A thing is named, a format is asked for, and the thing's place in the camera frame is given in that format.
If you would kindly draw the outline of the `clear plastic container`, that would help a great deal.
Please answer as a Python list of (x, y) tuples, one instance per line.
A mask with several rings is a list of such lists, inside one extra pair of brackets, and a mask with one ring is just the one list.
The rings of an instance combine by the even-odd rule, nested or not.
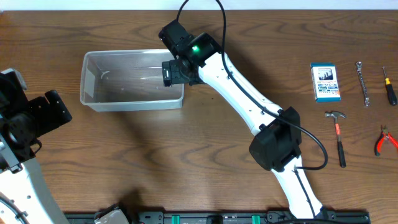
[(87, 52), (83, 59), (80, 102), (97, 112), (180, 109), (184, 86), (165, 87), (162, 62), (167, 49)]

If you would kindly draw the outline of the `blue white screw box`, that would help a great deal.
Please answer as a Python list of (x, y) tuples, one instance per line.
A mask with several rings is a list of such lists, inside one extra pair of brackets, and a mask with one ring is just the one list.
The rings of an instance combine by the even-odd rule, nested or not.
[(311, 74), (316, 103), (341, 100), (336, 67), (332, 63), (311, 63)]

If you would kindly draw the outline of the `small claw hammer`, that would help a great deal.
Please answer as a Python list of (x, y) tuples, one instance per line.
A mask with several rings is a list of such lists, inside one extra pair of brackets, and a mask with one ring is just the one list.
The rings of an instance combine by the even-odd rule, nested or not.
[(337, 141), (337, 150), (338, 150), (338, 157), (339, 157), (339, 163), (340, 167), (345, 168), (346, 167), (346, 160), (345, 160), (345, 154), (344, 154), (344, 149), (343, 149), (343, 144), (341, 141), (341, 131), (340, 131), (340, 125), (338, 123), (339, 118), (346, 119), (346, 115), (342, 112), (339, 111), (330, 111), (330, 112), (325, 112), (325, 117), (326, 118), (333, 118), (334, 124), (335, 124), (335, 133), (336, 133), (336, 141)]

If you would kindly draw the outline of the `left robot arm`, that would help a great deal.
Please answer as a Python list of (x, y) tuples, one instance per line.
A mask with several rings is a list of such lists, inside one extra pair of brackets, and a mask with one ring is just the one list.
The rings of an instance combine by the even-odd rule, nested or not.
[(27, 85), (13, 68), (1, 72), (1, 220), (5, 223), (67, 223), (44, 181), (39, 137), (70, 122), (56, 90), (28, 100)]

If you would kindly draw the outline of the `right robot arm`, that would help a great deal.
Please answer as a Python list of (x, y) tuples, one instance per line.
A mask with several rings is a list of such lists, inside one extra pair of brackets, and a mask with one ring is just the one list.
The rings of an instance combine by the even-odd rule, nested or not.
[(257, 91), (209, 34), (195, 37), (174, 20), (161, 29), (159, 38), (173, 55), (162, 63), (164, 85), (205, 83), (216, 90), (250, 129), (254, 136), (250, 155), (276, 176), (291, 214), (298, 219), (318, 218), (323, 205), (302, 164), (299, 145), (304, 129), (298, 112), (292, 107), (283, 110)]

